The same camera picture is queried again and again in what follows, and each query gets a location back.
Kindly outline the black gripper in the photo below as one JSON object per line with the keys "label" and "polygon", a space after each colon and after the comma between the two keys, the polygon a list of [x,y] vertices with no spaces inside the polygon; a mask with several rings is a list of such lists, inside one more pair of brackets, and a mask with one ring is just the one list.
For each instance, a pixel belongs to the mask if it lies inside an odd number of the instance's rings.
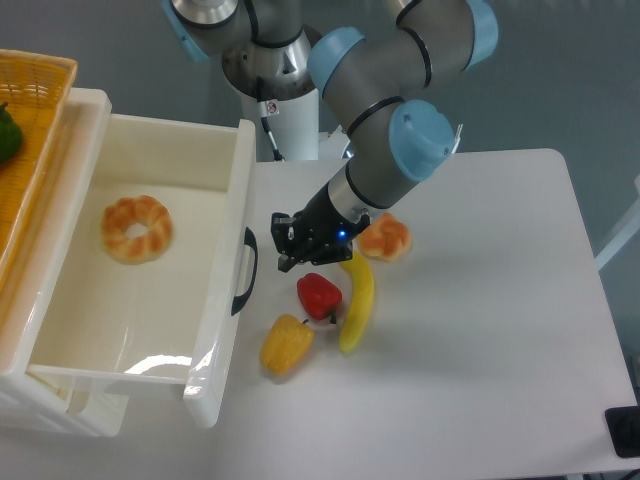
{"label": "black gripper", "polygon": [[[325,265],[350,261],[353,240],[370,224],[367,210],[356,214],[356,222],[346,219],[333,205],[328,188],[323,187],[297,214],[275,212],[271,215],[272,239],[281,254],[277,268],[287,273],[308,262]],[[301,234],[301,245],[297,232]]]}

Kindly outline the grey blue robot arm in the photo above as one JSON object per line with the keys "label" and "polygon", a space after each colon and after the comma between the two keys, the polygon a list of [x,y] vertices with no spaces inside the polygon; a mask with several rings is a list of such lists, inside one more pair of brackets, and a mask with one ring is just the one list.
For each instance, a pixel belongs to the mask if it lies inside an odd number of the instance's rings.
{"label": "grey blue robot arm", "polygon": [[318,149],[318,112],[333,112],[352,151],[294,214],[276,213],[278,267],[348,260],[353,240],[457,149],[459,131],[414,92],[459,75],[495,50],[498,23],[483,1],[393,1],[394,32],[310,28],[299,1],[166,1],[165,15],[194,60],[220,54],[224,75],[252,101],[267,155],[292,160]]}

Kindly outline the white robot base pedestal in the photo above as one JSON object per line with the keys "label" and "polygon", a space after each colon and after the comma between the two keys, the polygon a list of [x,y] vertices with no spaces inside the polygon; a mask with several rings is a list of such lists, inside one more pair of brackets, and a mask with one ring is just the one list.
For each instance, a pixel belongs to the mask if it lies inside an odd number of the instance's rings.
{"label": "white robot base pedestal", "polygon": [[329,134],[320,131],[320,97],[307,71],[321,38],[305,26],[286,46],[248,42],[223,53],[223,73],[240,98],[242,117],[255,124],[259,161],[322,157],[319,149]]}

